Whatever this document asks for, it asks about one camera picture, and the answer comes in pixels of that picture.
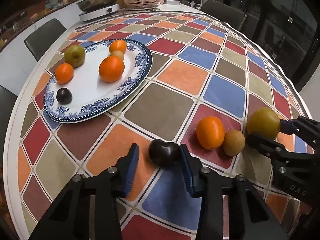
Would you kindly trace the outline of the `large orange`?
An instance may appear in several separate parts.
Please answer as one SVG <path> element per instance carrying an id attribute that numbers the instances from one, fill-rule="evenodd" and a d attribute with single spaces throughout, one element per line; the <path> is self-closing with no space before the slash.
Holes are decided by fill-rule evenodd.
<path id="1" fill-rule="evenodd" d="M 99 66 L 99 76 L 105 82 L 115 82 L 121 78 L 124 68 L 124 62 L 121 58 L 111 55 L 101 62 Z"/>

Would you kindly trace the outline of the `dark plum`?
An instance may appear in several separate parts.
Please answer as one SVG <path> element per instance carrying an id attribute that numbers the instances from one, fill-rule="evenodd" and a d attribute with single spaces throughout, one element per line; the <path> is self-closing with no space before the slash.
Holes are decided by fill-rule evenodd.
<path id="1" fill-rule="evenodd" d="M 149 158 L 159 168 L 170 169 L 180 159 L 180 147 L 174 142 L 155 139 L 149 145 Z"/>
<path id="2" fill-rule="evenodd" d="M 57 91 L 56 99 L 61 105 L 69 104 L 72 101 L 72 93 L 68 88 L 60 88 Z"/>

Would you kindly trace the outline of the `pink woven basket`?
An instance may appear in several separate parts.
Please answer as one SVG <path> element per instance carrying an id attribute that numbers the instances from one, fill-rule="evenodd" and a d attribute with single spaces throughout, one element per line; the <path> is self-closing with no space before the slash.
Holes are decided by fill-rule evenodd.
<path id="1" fill-rule="evenodd" d="M 153 8 L 163 4 L 164 0 L 123 0 L 128 8 Z"/>

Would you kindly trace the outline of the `colourful checkered tablecloth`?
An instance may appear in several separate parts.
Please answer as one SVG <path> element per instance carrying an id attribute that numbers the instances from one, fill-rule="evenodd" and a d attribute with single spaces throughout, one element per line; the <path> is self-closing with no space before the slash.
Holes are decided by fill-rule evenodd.
<path id="1" fill-rule="evenodd" d="M 150 72 L 128 98 L 73 124 L 56 122 L 44 112 L 46 85 L 65 63 L 67 48 L 127 39 L 141 42 L 152 54 Z M 147 12 L 76 28 L 45 56 L 20 94 L 16 182 L 9 186 L 18 235 L 29 238 L 73 175 L 99 174 L 136 143 L 137 175 L 129 195 L 118 202 L 124 237 L 193 239 L 201 201 L 188 195 L 178 168 L 163 171 L 148 160 L 153 139 L 186 144 L 204 165 L 225 176 L 247 176 L 283 229 L 291 231 L 299 202 L 272 186 L 270 161 L 249 149 L 235 157 L 205 150 L 195 133 L 207 116 L 219 118 L 226 131 L 244 131 L 248 117 L 263 107 L 282 119 L 308 113 L 268 57 L 206 15 Z"/>

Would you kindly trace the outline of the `blue white porcelain plate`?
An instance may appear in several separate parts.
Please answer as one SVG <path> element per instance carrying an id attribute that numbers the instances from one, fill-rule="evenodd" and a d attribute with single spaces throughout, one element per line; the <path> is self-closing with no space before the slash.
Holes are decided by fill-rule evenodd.
<path id="1" fill-rule="evenodd" d="M 99 76 L 101 62 L 110 55 L 112 40 L 85 47 L 83 65 L 76 68 L 74 76 L 65 85 L 59 84 L 55 76 L 48 81 L 43 97 L 44 112 L 59 123 L 77 123 L 99 116 L 129 97 L 145 80 L 152 67 L 152 54 L 146 45 L 127 39 L 124 54 L 124 72 L 115 82 L 106 83 Z M 56 94 L 60 88 L 68 88 L 72 101 L 61 105 Z"/>

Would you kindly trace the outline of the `oval orange tangerine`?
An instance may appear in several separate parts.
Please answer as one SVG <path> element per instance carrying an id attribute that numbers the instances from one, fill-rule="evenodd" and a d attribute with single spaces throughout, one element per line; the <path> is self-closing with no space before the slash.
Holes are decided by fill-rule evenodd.
<path id="1" fill-rule="evenodd" d="M 225 128 L 219 118 L 207 116 L 198 122 L 196 136 L 203 148 L 213 150 L 222 145 L 225 138 Z"/>

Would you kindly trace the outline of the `small brown kiwi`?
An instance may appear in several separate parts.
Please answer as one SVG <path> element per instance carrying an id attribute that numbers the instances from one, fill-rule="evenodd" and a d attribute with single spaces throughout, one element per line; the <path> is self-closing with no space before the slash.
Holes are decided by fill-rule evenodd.
<path id="1" fill-rule="evenodd" d="M 117 56 L 121 59 L 121 61 L 124 61 L 124 53 L 120 50 L 114 50 L 110 53 L 112 56 Z"/>

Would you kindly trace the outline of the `medium orange tangerine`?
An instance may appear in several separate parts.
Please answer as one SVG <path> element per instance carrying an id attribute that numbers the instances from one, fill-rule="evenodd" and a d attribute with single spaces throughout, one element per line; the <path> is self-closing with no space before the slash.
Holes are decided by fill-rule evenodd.
<path id="1" fill-rule="evenodd" d="M 74 69 L 68 63 L 60 64 L 55 71 L 55 79 L 59 84 L 65 84 L 71 81 L 74 76 Z"/>

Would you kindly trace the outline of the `grey chair far left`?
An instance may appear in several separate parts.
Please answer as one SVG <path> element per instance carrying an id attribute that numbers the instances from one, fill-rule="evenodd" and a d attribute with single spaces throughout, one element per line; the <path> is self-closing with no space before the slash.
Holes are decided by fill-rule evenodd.
<path id="1" fill-rule="evenodd" d="M 24 41 L 36 61 L 44 55 L 50 46 L 66 31 L 65 26 L 57 19 L 49 20 L 37 28 Z"/>

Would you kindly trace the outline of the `steel pot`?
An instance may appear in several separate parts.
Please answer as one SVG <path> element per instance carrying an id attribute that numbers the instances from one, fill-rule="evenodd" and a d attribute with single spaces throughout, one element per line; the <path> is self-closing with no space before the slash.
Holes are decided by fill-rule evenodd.
<path id="1" fill-rule="evenodd" d="M 83 0 L 77 3 L 79 9 L 83 12 L 95 11 L 109 5 L 114 5 L 117 0 Z"/>

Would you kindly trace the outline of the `white induction cooker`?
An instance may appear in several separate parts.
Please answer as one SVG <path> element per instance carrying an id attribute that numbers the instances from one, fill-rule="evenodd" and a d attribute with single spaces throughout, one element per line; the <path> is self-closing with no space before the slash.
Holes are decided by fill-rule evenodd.
<path id="1" fill-rule="evenodd" d="M 110 14 L 114 14 L 120 10 L 120 5 L 118 3 L 114 5 L 110 5 L 108 7 L 104 7 L 92 12 L 82 12 L 79 17 L 80 21 L 82 22 L 88 22 L 91 20 L 95 20 L 97 18 L 101 18 L 104 16 L 108 16 Z"/>

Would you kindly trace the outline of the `grey chair right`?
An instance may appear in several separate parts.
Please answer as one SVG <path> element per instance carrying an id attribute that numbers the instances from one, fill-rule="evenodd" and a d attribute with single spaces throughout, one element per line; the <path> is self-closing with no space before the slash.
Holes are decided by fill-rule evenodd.
<path id="1" fill-rule="evenodd" d="M 238 31 L 241 30 L 246 19 L 246 14 L 243 11 L 214 0 L 207 0 L 200 10 L 221 22 L 228 23 Z"/>

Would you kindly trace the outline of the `small orange tangerine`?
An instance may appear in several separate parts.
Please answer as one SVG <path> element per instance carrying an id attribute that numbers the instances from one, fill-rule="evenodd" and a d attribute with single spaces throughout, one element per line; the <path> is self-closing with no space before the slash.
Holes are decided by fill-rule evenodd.
<path id="1" fill-rule="evenodd" d="M 112 53 L 114 51 L 121 51 L 125 53 L 127 48 L 126 41 L 124 40 L 115 40 L 110 44 L 109 52 Z"/>

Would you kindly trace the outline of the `yellow green pear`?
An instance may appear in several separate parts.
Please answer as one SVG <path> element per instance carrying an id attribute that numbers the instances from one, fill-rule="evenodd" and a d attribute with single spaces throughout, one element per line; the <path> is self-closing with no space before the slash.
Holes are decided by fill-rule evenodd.
<path id="1" fill-rule="evenodd" d="M 247 120 L 247 134 L 256 134 L 269 140 L 275 140 L 280 131 L 280 119 L 270 108 L 256 110 Z"/>

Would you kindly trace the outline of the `grey chair near left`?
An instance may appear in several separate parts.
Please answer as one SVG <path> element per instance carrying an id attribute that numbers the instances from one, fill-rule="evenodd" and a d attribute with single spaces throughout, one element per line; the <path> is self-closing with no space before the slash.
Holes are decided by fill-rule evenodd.
<path id="1" fill-rule="evenodd" d="M 17 96 L 3 86 L 0 87 L 0 144 L 1 157 L 3 157 L 4 141 L 9 119 Z"/>

